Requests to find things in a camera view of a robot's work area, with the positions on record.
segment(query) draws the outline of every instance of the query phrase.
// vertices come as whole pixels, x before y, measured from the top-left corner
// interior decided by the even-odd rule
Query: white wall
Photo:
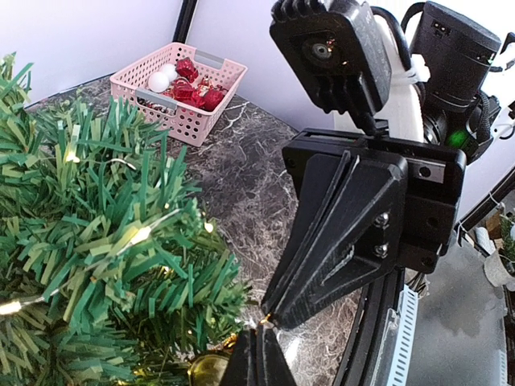
[[[399,20],[415,0],[372,0]],[[467,15],[504,39],[515,31],[514,0],[438,0]],[[274,0],[204,0],[199,2],[188,43],[214,55],[236,60],[249,67],[238,90],[252,101],[296,129],[332,129],[332,116],[324,114],[309,100],[269,35],[270,9]],[[414,29],[414,18],[408,32]],[[515,70],[504,86],[503,95],[515,98]],[[460,215],[473,208],[515,165],[515,138],[498,142],[476,165],[469,168]]]
[[[169,43],[182,0],[2,0],[0,56],[34,62],[38,101],[116,72]]]

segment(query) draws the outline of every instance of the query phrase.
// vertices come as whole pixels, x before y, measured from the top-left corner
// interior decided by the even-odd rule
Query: red ornament
[[[205,100],[203,97],[200,96],[198,91],[194,91],[191,99],[183,101],[183,103],[193,107],[197,107],[198,109],[202,109],[204,107]]]
[[[209,90],[204,95],[204,110],[206,111],[214,111],[216,107],[222,102],[224,99],[224,93],[219,90]]]
[[[179,102],[191,100],[192,94],[195,92],[193,86],[185,79],[176,80],[172,86],[171,97]]]
[[[175,70],[180,76],[184,76],[192,83],[199,76],[199,70],[195,68],[190,58],[184,58],[177,62]]]

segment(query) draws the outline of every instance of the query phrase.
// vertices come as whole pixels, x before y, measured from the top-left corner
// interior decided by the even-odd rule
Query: pink plastic basket
[[[158,71],[163,64],[175,64],[186,57],[189,57],[199,70],[198,80],[209,76],[215,86],[221,85],[228,90],[223,101],[211,113],[147,89],[149,76]],[[170,130],[170,137],[200,146],[234,97],[246,72],[246,66],[232,60],[223,60],[186,44],[171,43],[112,75],[111,94],[115,100],[121,97],[124,101],[129,100],[131,104],[138,106],[138,110],[145,114],[148,121],[161,122],[163,129]],[[138,99],[141,101],[140,98],[163,108],[157,110],[141,105],[138,103]]]

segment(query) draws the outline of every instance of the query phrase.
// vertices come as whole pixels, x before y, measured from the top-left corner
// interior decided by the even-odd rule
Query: fairy light
[[[80,158],[78,158],[74,151],[70,151],[65,159],[66,162],[79,163]]]
[[[142,241],[147,240],[150,237],[150,234],[152,233],[151,227],[143,227],[140,228],[134,236],[129,241],[130,245],[136,245],[141,243]]]
[[[204,223],[204,228],[208,233],[212,233],[215,230],[215,227],[211,223]]]
[[[0,305],[0,315],[16,314],[22,309],[22,303],[14,301]]]
[[[60,289],[54,289],[53,292],[50,293],[50,298],[55,294],[59,293]],[[26,300],[25,302],[22,300],[13,300],[8,303],[0,304],[0,315],[12,315],[21,311],[24,307],[30,306],[32,304],[45,302],[45,298],[40,296],[39,298],[32,298],[31,300]]]

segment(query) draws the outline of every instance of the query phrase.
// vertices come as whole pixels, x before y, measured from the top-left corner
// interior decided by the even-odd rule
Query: artificial christmas tree
[[[249,287],[197,205],[185,150],[112,101],[24,109],[0,65],[0,384],[186,384],[241,328]]]

